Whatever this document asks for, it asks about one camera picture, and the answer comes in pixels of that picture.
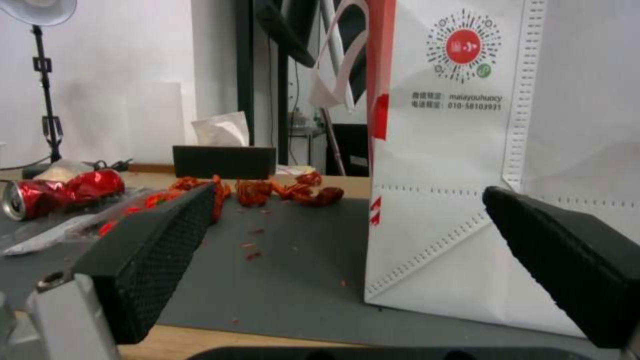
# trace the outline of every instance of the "black cable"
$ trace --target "black cable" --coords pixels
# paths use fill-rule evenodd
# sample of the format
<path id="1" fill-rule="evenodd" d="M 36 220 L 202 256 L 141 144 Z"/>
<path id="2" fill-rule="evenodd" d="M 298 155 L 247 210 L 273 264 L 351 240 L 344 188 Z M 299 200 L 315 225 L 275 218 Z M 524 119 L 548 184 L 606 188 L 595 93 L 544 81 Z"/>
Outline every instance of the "black cable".
<path id="1" fill-rule="evenodd" d="M 269 56 L 269 122 L 271 123 L 271 127 L 269 129 L 271 138 L 269 139 L 269 141 L 271 147 L 273 147 L 273 129 L 275 126 L 273 123 L 273 86 L 271 84 L 271 78 L 273 77 L 271 70 L 271 38 L 269 38 L 269 36 L 267 36 L 267 51 Z"/>
<path id="2" fill-rule="evenodd" d="M 300 99 L 300 78 L 298 77 L 298 62 L 294 61 L 293 64 L 296 69 L 296 101 L 293 103 L 293 109 L 291 110 L 291 118 L 289 119 L 289 155 L 291 155 L 293 162 L 297 165 L 298 160 L 296 160 L 296 157 L 293 154 L 293 151 L 291 151 L 291 143 L 292 143 L 291 133 L 293 132 L 293 116 L 296 113 L 296 108 L 298 107 L 298 100 Z"/>
<path id="3" fill-rule="evenodd" d="M 39 163 L 41 163 L 41 162 L 43 162 L 43 161 L 45 161 L 45 160 L 47 160 L 47 159 L 49 159 L 49 157 L 48 157 L 48 156 L 47 156 L 47 157 L 45 157 L 45 158 L 42 158 L 42 159 L 40 159 L 40 160 L 38 160 L 38 161 L 34 161 L 34 162 L 32 162 L 32 163 L 29 163 L 29 164 L 27 164 L 27 165 L 20 165 L 20 166 L 16 166 L 16 167 L 3 167 L 3 168 L 0 168 L 0 171 L 18 170 L 18 169 L 21 169 L 21 168 L 30 167 L 30 166 L 33 166 L 33 165 L 39 164 Z"/>
<path id="4" fill-rule="evenodd" d="M 95 163 L 93 163 L 93 169 L 94 170 L 100 170 L 100 169 L 103 169 L 103 168 L 108 168 L 106 161 L 98 160 Z"/>

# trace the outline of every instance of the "textured rubber pad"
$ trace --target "textured rubber pad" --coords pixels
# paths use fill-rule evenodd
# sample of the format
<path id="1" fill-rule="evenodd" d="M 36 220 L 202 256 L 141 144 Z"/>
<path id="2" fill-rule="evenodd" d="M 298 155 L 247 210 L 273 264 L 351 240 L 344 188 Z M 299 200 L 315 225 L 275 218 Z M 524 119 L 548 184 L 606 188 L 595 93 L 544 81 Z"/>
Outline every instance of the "textured rubber pad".
<path id="1" fill-rule="evenodd" d="M 593 215 L 497 187 L 483 202 L 513 255 L 595 345 L 622 347 L 640 318 L 640 247 Z"/>
<path id="2" fill-rule="evenodd" d="M 173 295 L 211 221 L 207 185 L 124 218 L 72 271 L 92 277 L 115 341 L 140 342 Z"/>

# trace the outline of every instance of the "wooden table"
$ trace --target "wooden table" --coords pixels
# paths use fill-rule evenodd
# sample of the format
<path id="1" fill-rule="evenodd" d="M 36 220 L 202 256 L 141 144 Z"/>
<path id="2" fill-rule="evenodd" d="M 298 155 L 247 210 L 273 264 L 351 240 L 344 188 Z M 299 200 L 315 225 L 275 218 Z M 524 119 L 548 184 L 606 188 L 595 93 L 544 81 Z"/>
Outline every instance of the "wooden table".
<path id="1" fill-rule="evenodd" d="M 175 181 L 175 176 L 170 174 L 125 172 L 122 173 L 122 177 L 127 186 L 146 186 L 157 189 L 167 188 Z M 20 172 L 0 172 L 0 179 L 19 178 Z M 289 175 L 275 176 L 281 184 L 293 183 L 293 178 Z M 345 197 L 368 199 L 371 194 L 371 182 L 366 177 L 325 176 L 323 181 L 323 186 L 343 188 Z M 235 183 L 227 180 L 225 182 L 231 184 L 232 188 Z M 127 360 L 174 360 L 185 359 L 211 348 L 231 346 L 334 347 L 346 346 L 346 344 L 156 325 L 141 343 L 120 345 L 119 349 L 123 359 Z"/>

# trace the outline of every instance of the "metal bracket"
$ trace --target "metal bracket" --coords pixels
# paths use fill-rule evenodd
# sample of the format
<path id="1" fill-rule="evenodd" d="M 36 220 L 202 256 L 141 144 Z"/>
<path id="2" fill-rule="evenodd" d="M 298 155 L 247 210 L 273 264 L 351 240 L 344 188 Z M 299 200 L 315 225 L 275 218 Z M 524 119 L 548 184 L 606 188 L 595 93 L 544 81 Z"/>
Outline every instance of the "metal bracket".
<path id="1" fill-rule="evenodd" d="M 53 126 L 55 126 L 56 133 L 58 134 L 58 138 L 56 142 L 60 144 L 62 142 L 62 138 L 65 135 L 62 132 L 62 125 L 60 124 L 60 118 L 57 116 L 53 116 Z M 47 142 L 51 142 L 51 132 L 49 131 L 49 118 L 45 115 L 42 117 L 42 134 L 47 139 Z"/>
<path id="2" fill-rule="evenodd" d="M 41 61 L 40 58 L 34 56 L 33 57 L 33 70 L 35 70 L 37 72 L 42 72 L 43 69 L 46 72 L 51 72 L 51 59 L 50 58 L 44 58 Z"/>

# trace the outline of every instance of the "white wall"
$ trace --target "white wall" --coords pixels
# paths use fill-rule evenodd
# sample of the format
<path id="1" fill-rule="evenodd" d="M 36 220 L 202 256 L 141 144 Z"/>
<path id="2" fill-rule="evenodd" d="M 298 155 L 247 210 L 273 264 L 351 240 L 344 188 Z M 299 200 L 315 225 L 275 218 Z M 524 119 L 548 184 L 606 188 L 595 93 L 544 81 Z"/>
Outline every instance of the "white wall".
<path id="1" fill-rule="evenodd" d="M 234 2 L 191 0 L 191 15 L 197 118 L 237 111 Z"/>
<path id="2" fill-rule="evenodd" d="M 29 30 L 0 13 L 2 166 L 49 153 Z M 170 162 L 171 145 L 195 142 L 191 121 L 236 109 L 235 41 L 232 0 L 80 1 L 44 29 L 63 157 Z"/>

